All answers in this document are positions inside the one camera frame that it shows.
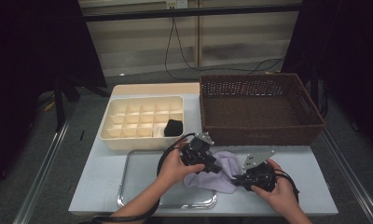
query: white table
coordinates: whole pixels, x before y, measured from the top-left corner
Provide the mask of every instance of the white table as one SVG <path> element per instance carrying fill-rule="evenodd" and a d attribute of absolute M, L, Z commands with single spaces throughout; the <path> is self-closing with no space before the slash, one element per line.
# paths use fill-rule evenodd
<path fill-rule="evenodd" d="M 141 84 L 116 86 L 110 100 L 128 97 L 181 95 L 185 104 L 185 133 L 199 133 L 199 83 Z M 109 149 L 99 137 L 94 140 L 90 155 L 79 180 L 69 212 L 75 215 L 98 215 L 115 212 L 127 151 Z M 330 216 L 338 209 L 325 183 L 321 169 L 309 146 L 287 147 L 212 147 L 212 151 L 229 150 L 244 162 L 250 150 L 274 149 L 272 157 L 291 175 L 299 189 L 299 202 L 308 216 Z M 210 209 L 164 209 L 155 216 L 278 216 L 253 192 L 239 187 L 233 194 L 217 192 L 217 202 Z"/>

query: wicker basket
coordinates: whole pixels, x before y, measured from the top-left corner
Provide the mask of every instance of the wicker basket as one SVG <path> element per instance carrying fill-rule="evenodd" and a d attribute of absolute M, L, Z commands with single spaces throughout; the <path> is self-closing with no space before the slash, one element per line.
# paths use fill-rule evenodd
<path fill-rule="evenodd" d="M 308 146 L 325 126 L 295 74 L 201 76 L 200 112 L 216 146 Z"/>

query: cloth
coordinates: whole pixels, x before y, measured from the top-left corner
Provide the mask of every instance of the cloth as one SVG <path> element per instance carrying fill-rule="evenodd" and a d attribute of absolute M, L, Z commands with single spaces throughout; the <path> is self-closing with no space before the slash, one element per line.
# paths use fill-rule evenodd
<path fill-rule="evenodd" d="M 215 189 L 223 193 L 234 193 L 234 186 L 230 179 L 234 179 L 234 175 L 241 175 L 242 168 L 238 163 L 234 153 L 228 151 L 219 151 L 214 154 L 216 158 L 215 164 L 222 167 L 222 171 L 218 174 L 213 172 L 197 174 L 189 174 L 184 178 L 184 184 L 187 187 L 196 186 L 203 189 Z"/>

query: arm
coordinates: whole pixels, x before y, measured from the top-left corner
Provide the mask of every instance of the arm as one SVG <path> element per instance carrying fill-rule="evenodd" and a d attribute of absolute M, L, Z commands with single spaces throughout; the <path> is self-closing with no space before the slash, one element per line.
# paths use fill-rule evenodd
<path fill-rule="evenodd" d="M 186 139 L 176 147 L 182 147 L 184 144 L 186 144 Z M 131 217 L 146 213 L 172 185 L 184 179 L 187 174 L 196 173 L 202 169 L 204 169 L 203 164 L 185 166 L 181 161 L 179 150 L 173 150 L 164 160 L 155 181 L 129 203 L 119 208 L 112 217 Z"/>
<path fill-rule="evenodd" d="M 277 170 L 282 170 L 279 164 L 269 159 L 268 163 Z M 276 187 L 272 192 L 267 192 L 257 186 L 252 186 L 252 190 L 263 198 L 273 208 L 274 211 L 285 217 L 291 224 L 311 224 L 309 218 L 300 208 L 295 198 L 292 186 L 285 178 L 278 178 Z"/>

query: metal tray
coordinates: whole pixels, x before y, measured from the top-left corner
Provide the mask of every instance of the metal tray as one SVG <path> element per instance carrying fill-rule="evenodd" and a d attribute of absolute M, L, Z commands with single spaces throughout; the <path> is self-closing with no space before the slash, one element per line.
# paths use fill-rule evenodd
<path fill-rule="evenodd" d="M 163 151 L 134 150 L 126 159 L 117 204 L 123 206 L 148 187 L 156 178 Z M 160 199 L 161 208 L 210 208 L 216 202 L 216 191 L 186 187 L 184 182 L 172 186 Z"/>

